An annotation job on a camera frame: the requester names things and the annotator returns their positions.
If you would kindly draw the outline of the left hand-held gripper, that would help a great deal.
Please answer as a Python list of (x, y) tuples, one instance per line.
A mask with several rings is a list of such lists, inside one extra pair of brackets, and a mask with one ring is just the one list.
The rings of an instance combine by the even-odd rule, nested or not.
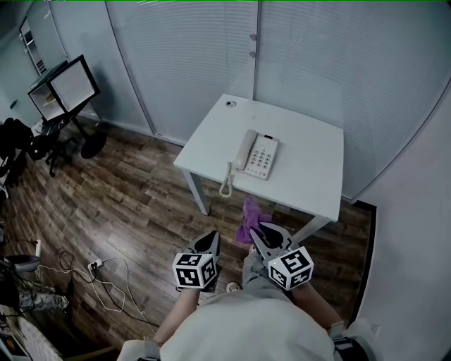
[(192, 239), (184, 249), (185, 253), (177, 253), (172, 264), (177, 287), (214, 293), (220, 245), (220, 233), (209, 231)]

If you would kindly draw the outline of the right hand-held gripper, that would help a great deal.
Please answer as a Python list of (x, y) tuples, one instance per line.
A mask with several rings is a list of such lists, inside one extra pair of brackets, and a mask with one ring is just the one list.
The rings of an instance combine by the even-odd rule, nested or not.
[(250, 228), (249, 234), (262, 257), (266, 275), (279, 288), (289, 291), (312, 278), (314, 262), (304, 245), (292, 243), (285, 228), (270, 222), (260, 222), (260, 231)]

